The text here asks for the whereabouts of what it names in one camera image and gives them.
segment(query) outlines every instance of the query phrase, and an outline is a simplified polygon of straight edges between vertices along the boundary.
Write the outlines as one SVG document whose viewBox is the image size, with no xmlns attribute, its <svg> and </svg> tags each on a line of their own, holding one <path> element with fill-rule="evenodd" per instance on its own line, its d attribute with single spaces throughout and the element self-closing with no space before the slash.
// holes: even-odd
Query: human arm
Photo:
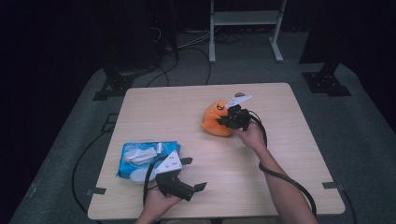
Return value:
<svg viewBox="0 0 396 224">
<path fill-rule="evenodd" d="M 234 132 L 247 147 L 254 151 L 263 167 L 282 175 L 287 175 L 264 144 L 262 131 L 256 122 L 251 121 L 245 132 L 240 130 L 235 130 Z M 296 187 L 283 179 L 267 173 L 265 173 L 265 178 L 276 211 L 279 213 L 283 223 L 318 223 L 304 195 Z"/>
<path fill-rule="evenodd" d="M 135 224 L 153 223 L 157 218 L 163 216 L 170 207 L 180 201 L 181 199 L 177 196 L 166 195 L 165 197 L 158 187 L 151 187 L 150 190 L 148 190 L 145 207 Z"/>
</svg>

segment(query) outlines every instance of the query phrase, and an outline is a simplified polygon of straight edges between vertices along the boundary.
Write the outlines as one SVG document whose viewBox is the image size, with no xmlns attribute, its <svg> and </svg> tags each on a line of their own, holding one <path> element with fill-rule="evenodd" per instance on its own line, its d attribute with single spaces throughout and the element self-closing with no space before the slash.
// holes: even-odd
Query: black tape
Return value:
<svg viewBox="0 0 396 224">
<path fill-rule="evenodd" d="M 337 184 L 335 182 L 326 182 L 322 183 L 323 188 L 325 189 L 338 189 L 338 190 L 345 190 L 344 185 Z"/>
<path fill-rule="evenodd" d="M 93 194 L 105 195 L 105 193 L 106 193 L 106 189 L 94 188 L 94 189 L 87 189 L 87 192 L 85 194 L 88 196 L 92 196 Z"/>
</svg>

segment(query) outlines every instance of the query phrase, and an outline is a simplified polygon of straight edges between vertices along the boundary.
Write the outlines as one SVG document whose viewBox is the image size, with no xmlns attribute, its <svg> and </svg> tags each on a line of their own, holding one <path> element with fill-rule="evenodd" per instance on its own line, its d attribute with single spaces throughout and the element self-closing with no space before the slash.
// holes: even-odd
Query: tissue box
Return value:
<svg viewBox="0 0 396 224">
<path fill-rule="evenodd" d="M 174 150 L 177 151 L 177 154 L 180 151 L 177 141 L 125 143 L 122 147 L 117 176 L 131 178 L 134 182 L 141 183 L 144 181 L 150 163 L 160 157 L 168 156 Z"/>
</svg>

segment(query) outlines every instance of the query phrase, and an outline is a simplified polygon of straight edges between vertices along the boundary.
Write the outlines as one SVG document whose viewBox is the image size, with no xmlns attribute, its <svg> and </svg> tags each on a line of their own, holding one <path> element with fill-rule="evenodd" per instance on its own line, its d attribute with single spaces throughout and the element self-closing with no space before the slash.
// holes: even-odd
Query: white metal stand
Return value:
<svg viewBox="0 0 396 224">
<path fill-rule="evenodd" d="M 280 10 L 268 11 L 223 11 L 215 12 L 215 0 L 210 2 L 210 40 L 209 40 L 209 61 L 216 62 L 215 53 L 215 26 L 218 25 L 262 25 L 274 24 L 276 26 L 274 35 L 269 37 L 271 48 L 278 63 L 283 62 L 277 46 L 280 25 L 282 23 L 287 0 L 282 0 Z"/>
</svg>

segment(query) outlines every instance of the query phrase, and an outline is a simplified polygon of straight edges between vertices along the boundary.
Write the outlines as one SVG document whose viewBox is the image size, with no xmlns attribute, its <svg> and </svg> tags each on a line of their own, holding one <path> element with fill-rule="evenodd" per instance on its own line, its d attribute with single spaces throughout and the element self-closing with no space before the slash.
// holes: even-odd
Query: metal shelf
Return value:
<svg viewBox="0 0 396 224">
<path fill-rule="evenodd" d="M 215 12 L 214 25 L 276 24 L 278 10 Z"/>
</svg>

